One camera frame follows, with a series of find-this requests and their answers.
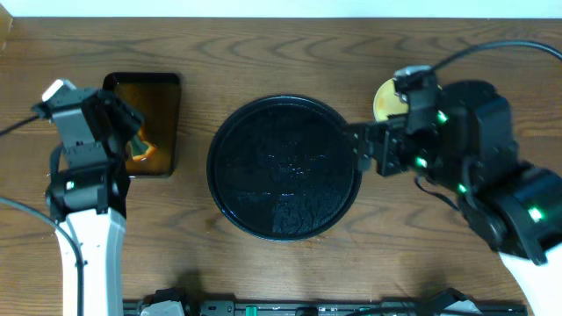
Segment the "yellow plate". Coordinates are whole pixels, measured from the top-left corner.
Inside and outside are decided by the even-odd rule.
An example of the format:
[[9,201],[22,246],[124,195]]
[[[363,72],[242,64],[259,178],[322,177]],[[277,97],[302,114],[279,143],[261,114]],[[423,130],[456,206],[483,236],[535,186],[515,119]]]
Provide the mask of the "yellow plate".
[[[407,102],[403,103],[402,99],[401,99],[401,94],[399,93],[398,95],[396,94],[396,90],[395,90],[395,81],[394,79],[389,79],[387,80],[385,83],[383,83],[374,99],[373,99],[373,115],[374,118],[377,122],[382,122],[382,121],[386,121],[389,119],[390,116],[393,115],[399,115],[399,114],[405,114],[409,111],[409,105],[407,104]],[[418,88],[423,88],[423,82],[422,79],[420,80],[414,80],[413,82],[410,83],[410,85],[408,86],[409,89],[418,89]],[[431,114],[432,111],[435,110],[430,110],[428,109],[422,109],[422,108],[418,108],[418,111],[415,111],[414,114],[416,115],[416,117],[423,117],[426,114],[428,115],[434,115]]]

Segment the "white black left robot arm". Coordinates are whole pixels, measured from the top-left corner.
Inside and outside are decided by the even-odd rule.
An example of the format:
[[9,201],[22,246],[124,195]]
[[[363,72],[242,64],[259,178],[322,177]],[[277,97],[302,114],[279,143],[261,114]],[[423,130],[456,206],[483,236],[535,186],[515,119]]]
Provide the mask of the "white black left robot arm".
[[126,145],[144,118],[108,90],[56,84],[43,94],[40,111],[61,136],[51,154],[46,201],[60,229],[63,312],[121,315]]

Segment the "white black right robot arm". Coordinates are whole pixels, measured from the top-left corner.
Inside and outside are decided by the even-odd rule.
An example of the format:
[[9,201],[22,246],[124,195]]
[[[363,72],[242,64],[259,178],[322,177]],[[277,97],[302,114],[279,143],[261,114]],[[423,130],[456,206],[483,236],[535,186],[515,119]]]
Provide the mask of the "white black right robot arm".
[[561,177],[518,156],[508,100],[483,81],[423,93],[422,127],[408,111],[346,126],[357,169],[413,171],[457,196],[452,207],[500,256],[536,315],[561,313]]

